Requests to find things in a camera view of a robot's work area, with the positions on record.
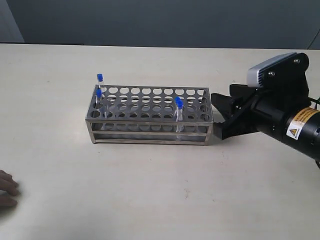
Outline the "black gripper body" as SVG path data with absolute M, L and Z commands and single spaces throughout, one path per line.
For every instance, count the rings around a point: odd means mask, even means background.
M 240 98 L 236 112 L 243 107 L 250 107 L 257 132 L 311 157 L 320 158 L 320 112 L 310 106 L 279 108 L 266 100 L 252 99 L 255 92 L 244 84 L 232 84 L 230 96 Z

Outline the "person's hand at table edge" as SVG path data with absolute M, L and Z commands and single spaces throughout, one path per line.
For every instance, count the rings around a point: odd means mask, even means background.
M 0 170 L 0 207 L 13 208 L 18 202 L 14 197 L 19 196 L 19 184 L 14 181 L 13 176 L 4 170 Z

